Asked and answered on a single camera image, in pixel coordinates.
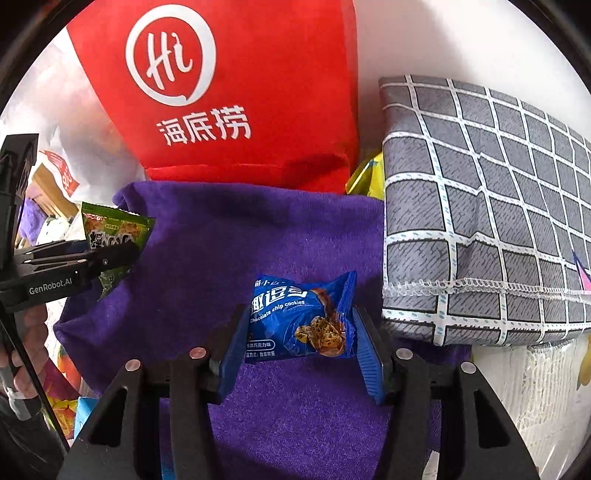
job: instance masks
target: human hand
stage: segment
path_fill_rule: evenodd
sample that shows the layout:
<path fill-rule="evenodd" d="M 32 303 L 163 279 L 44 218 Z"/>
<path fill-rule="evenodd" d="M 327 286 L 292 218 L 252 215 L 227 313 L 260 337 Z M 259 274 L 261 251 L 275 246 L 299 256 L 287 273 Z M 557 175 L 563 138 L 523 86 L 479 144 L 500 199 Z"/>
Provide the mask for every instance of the human hand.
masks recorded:
<path fill-rule="evenodd" d="M 45 340 L 49 330 L 45 324 L 47 320 L 47 308 L 45 304 L 31 307 L 24 311 L 23 321 L 27 327 L 27 332 L 22 340 L 22 344 L 27 350 L 27 354 L 31 359 L 31 363 L 35 368 L 35 372 L 39 376 L 41 383 L 43 383 L 44 367 L 49 359 L 47 349 L 45 348 Z M 22 367 L 22 360 L 16 351 L 12 352 L 12 363 L 15 367 Z M 0 346 L 0 368 L 8 365 L 8 355 L 4 348 Z M 26 368 L 20 368 L 14 377 L 14 387 L 22 393 L 25 398 L 34 398 L 37 396 L 33 382 L 27 372 Z"/>

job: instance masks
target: purple towel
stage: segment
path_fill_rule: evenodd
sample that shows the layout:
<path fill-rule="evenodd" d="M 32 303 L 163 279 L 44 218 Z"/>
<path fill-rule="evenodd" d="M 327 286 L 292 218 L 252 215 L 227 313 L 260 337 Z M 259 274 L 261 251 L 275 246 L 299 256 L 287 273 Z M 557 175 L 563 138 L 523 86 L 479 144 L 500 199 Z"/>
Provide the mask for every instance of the purple towel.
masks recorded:
<path fill-rule="evenodd" d="M 21 237 L 29 240 L 31 245 L 35 245 L 46 219 L 47 214 L 39 207 L 37 202 L 33 199 L 25 198 L 18 233 L 21 234 Z"/>
<path fill-rule="evenodd" d="M 144 182 L 124 188 L 115 203 L 157 218 L 150 241 L 117 289 L 99 303 L 97 290 L 70 298 L 54 328 L 98 391 L 131 358 L 153 362 L 201 345 L 237 303 L 251 301 L 257 273 L 312 282 L 357 270 L 355 300 L 379 319 L 379 200 Z M 407 346 L 439 362 L 464 360 L 470 351 Z M 371 478 L 389 415 L 365 392 L 355 359 L 324 357 L 244 365 L 234 392 L 209 410 L 229 480 Z M 433 422 L 430 448 L 436 449 L 436 417 Z"/>

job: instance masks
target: gray plaid pillow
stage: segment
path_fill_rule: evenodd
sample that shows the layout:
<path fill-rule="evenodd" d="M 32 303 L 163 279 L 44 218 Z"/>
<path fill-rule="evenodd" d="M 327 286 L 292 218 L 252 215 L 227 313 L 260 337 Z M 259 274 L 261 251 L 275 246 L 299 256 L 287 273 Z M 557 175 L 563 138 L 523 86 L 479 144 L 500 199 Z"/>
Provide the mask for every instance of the gray plaid pillow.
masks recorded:
<path fill-rule="evenodd" d="M 533 345 L 590 327 L 589 143 L 455 80 L 380 80 L 384 328 L 445 345 Z"/>

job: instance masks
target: chocolate chip cookie package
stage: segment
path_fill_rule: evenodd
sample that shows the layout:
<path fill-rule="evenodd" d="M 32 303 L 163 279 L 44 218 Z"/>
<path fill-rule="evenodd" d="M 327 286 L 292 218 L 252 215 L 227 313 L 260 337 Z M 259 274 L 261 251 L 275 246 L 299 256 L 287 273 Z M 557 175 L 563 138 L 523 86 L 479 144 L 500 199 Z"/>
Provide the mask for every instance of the chocolate chip cookie package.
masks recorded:
<path fill-rule="evenodd" d="M 353 356 L 356 282 L 356 272 L 311 284 L 260 275 L 252 300 L 246 362 L 314 353 Z"/>

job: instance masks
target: metal screw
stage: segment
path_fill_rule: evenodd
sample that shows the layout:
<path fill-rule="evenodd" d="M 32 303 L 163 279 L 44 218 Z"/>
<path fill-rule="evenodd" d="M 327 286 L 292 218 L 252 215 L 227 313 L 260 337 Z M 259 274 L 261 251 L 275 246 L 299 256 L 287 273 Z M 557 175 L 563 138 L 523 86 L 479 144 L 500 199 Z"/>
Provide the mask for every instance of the metal screw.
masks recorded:
<path fill-rule="evenodd" d="M 141 366 L 142 366 L 142 362 L 134 359 L 134 360 L 130 360 L 129 362 L 127 362 L 125 364 L 125 369 L 128 372 L 135 372 Z"/>
<path fill-rule="evenodd" d="M 396 356 L 400 360 L 410 360 L 413 357 L 413 353 L 408 348 L 399 348 L 396 350 Z"/>
<path fill-rule="evenodd" d="M 196 346 L 189 352 L 189 356 L 191 358 L 194 358 L 195 360 L 199 360 L 200 358 L 203 358 L 206 355 L 207 350 L 205 350 L 205 348 L 203 348 L 202 346 Z"/>
<path fill-rule="evenodd" d="M 462 369 L 462 371 L 464 373 L 467 373 L 470 375 L 476 373 L 476 365 L 474 365 L 472 362 L 464 362 L 460 365 L 460 368 Z"/>

